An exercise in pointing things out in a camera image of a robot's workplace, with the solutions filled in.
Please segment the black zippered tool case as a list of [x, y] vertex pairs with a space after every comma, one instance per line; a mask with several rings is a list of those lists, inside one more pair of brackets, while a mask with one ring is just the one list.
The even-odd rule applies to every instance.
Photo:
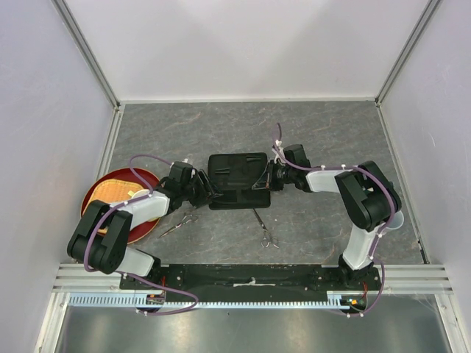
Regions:
[[209, 204], [211, 210], [268, 208], [269, 190], [252, 190], [268, 163], [266, 153], [212, 154], [208, 176], [223, 196]]

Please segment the silver scissors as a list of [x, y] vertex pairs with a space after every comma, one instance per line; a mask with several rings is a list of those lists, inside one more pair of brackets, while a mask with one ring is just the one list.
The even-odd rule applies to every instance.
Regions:
[[279, 249], [278, 239], [272, 236], [271, 232], [266, 227], [265, 223], [263, 222], [257, 210], [253, 209], [252, 212], [254, 213], [259, 225], [261, 226], [261, 229], [263, 230], [263, 237], [261, 240], [262, 247], [268, 248], [270, 246], [273, 246], [276, 249]]
[[195, 222], [198, 220], [198, 215], [196, 215], [193, 211], [186, 211], [182, 217], [182, 219], [180, 220], [179, 223], [175, 224], [174, 226], [172, 226], [171, 228], [169, 228], [168, 230], [166, 230], [164, 233], [162, 233], [159, 238], [163, 238], [167, 235], [169, 235], [170, 233], [174, 232], [175, 230], [185, 226], [186, 224], [189, 224], [189, 223], [192, 223], [192, 222]]

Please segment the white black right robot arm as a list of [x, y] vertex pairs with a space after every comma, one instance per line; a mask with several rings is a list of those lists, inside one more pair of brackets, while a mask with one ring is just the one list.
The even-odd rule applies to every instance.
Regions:
[[293, 184], [306, 193], [339, 194], [353, 225], [339, 257], [336, 277], [343, 288], [356, 288], [373, 265], [379, 240], [404, 223], [402, 202], [393, 184], [372, 161], [313, 167], [301, 144], [282, 148], [281, 141], [276, 140], [272, 151], [275, 158], [267, 163], [252, 189], [280, 191]]

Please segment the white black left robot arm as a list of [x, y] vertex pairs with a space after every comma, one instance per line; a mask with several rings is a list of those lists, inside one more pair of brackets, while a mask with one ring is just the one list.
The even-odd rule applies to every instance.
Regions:
[[172, 163], [169, 175], [159, 184], [147, 186], [128, 200], [92, 201], [68, 242], [67, 254], [83, 263], [86, 271], [134, 274], [144, 288], [156, 288], [162, 278], [160, 269], [154, 267], [157, 259], [127, 246], [131, 230], [173, 213], [184, 202], [198, 208], [221, 194], [203, 170], [184, 162]]

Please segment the cream yellow cup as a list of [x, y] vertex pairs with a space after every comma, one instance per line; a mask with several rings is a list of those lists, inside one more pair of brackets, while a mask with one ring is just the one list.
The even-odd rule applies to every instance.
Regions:
[[142, 196], [148, 196], [149, 195], [149, 190], [148, 189], [142, 189], [142, 190], [138, 190], [136, 192], [130, 190], [128, 192], [128, 195], [130, 196], [130, 199], [136, 199], [136, 198], [139, 198], [139, 197], [142, 197]]

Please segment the woven bamboo mat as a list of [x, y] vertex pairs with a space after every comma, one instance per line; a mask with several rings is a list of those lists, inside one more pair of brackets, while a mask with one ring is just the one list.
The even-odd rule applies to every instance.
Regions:
[[[87, 206], [95, 200], [106, 203], [122, 202], [130, 199], [138, 191], [144, 190], [144, 187], [136, 182], [129, 182], [120, 179], [106, 179], [93, 186], [82, 202], [81, 215], [85, 213]], [[130, 232], [129, 243], [136, 242], [138, 239], [149, 234], [156, 225], [157, 221], [150, 221], [141, 224]]]

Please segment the clear plastic cup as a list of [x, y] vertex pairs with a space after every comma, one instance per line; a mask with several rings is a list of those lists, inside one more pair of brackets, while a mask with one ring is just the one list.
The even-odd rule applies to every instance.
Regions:
[[393, 231], [396, 229], [401, 228], [401, 226], [404, 224], [404, 215], [402, 211], [398, 211], [394, 214], [393, 219], [389, 223], [389, 225], [386, 227], [388, 231]]

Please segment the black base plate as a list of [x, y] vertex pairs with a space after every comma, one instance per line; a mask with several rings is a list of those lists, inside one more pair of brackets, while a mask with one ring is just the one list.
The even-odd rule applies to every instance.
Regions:
[[362, 293], [381, 287], [372, 265], [353, 275], [336, 265], [171, 264], [154, 266], [145, 279], [204, 301], [324, 299], [329, 291]]

